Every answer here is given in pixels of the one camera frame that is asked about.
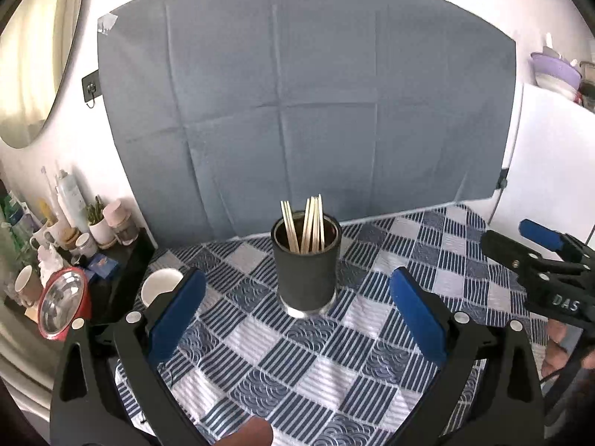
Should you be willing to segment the person's right hand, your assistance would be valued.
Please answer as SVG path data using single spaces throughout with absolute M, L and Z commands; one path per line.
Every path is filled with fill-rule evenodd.
M 547 346 L 541 363 L 541 377 L 549 378 L 554 372 L 565 368 L 578 343 L 582 330 L 578 327 L 549 319 L 547 323 Z

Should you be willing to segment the person's left hand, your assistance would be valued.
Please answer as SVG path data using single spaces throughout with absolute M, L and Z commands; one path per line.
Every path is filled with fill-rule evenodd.
M 252 417 L 235 433 L 216 442 L 215 446 L 270 446 L 272 442 L 270 424 L 262 418 Z

